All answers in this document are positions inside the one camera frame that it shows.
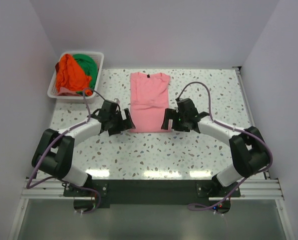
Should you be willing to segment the pink t shirt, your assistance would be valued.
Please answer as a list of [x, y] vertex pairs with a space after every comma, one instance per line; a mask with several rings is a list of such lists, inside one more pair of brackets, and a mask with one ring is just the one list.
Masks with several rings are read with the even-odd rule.
[[132, 133], [167, 133], [161, 129], [165, 109], [169, 107], [170, 76], [164, 73], [130, 75], [130, 114], [135, 129]]

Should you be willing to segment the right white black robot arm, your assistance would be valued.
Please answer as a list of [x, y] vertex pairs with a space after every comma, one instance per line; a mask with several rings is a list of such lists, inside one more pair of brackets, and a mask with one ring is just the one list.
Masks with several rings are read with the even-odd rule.
[[167, 129], [170, 121], [175, 131], [195, 131], [230, 147], [232, 164], [212, 177], [211, 190], [216, 196], [223, 196], [236, 181], [247, 179], [272, 164], [272, 152], [256, 127], [239, 128], [216, 120], [210, 112], [198, 112], [189, 98], [178, 98], [176, 109], [165, 109], [161, 129]]

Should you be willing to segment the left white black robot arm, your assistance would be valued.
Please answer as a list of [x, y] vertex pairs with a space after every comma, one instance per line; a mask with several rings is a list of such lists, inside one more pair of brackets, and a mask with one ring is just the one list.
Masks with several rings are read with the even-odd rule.
[[134, 128], [128, 108], [121, 110], [118, 103], [105, 100], [101, 108], [88, 111], [84, 121], [58, 131], [49, 128], [43, 132], [31, 161], [34, 172], [29, 180], [42, 171], [75, 186], [77, 193], [87, 196], [92, 192], [92, 177], [73, 165], [74, 148], [103, 132], [112, 136]]

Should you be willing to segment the green t shirt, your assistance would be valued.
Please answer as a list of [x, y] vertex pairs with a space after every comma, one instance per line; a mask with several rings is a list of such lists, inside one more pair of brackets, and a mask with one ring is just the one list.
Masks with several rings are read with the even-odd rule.
[[85, 75], [91, 77], [89, 81], [89, 87], [94, 89], [97, 77], [98, 77], [98, 66], [97, 63], [86, 54], [74, 54], [73, 58], [76, 60], [78, 65], [82, 68]]

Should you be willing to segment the orange t shirt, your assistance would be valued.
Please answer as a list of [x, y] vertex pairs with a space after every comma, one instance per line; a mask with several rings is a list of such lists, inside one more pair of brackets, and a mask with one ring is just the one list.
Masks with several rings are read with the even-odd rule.
[[59, 95], [77, 94], [86, 89], [85, 94], [92, 94], [89, 88], [91, 77], [85, 75], [73, 55], [65, 54], [59, 60], [59, 72], [56, 74], [56, 89]]

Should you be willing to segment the dark red garment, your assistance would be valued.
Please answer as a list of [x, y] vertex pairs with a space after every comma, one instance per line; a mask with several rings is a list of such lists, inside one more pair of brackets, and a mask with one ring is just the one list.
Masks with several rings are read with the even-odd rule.
[[55, 65], [55, 71], [56, 71], [56, 73], [59, 72], [59, 62]]

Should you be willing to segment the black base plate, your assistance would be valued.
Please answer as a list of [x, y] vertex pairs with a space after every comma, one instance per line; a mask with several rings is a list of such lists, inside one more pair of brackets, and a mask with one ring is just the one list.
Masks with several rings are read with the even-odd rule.
[[63, 183], [64, 197], [73, 198], [75, 210], [108, 209], [111, 205], [189, 205], [230, 210], [230, 198], [240, 197], [237, 182], [218, 188], [212, 180], [92, 180], [93, 188]]

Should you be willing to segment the aluminium frame rail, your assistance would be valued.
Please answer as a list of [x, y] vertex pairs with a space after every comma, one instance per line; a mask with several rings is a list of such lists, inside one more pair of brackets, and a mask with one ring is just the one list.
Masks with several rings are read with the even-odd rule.
[[[189, 98], [176, 98], [177, 108], [168, 106], [170, 77], [163, 73], [136, 72], [130, 76], [131, 107], [103, 100], [101, 108], [87, 118], [61, 130], [46, 129], [33, 155], [34, 172], [62, 182], [66, 197], [91, 197], [97, 204], [187, 204], [197, 199], [219, 197], [225, 202], [250, 176], [268, 170], [273, 155], [260, 131], [251, 126], [240, 128], [216, 120], [210, 111], [198, 112]], [[73, 152], [87, 139], [124, 131], [139, 133], [196, 132], [228, 145], [232, 164], [210, 180], [98, 180], [73, 165]]]

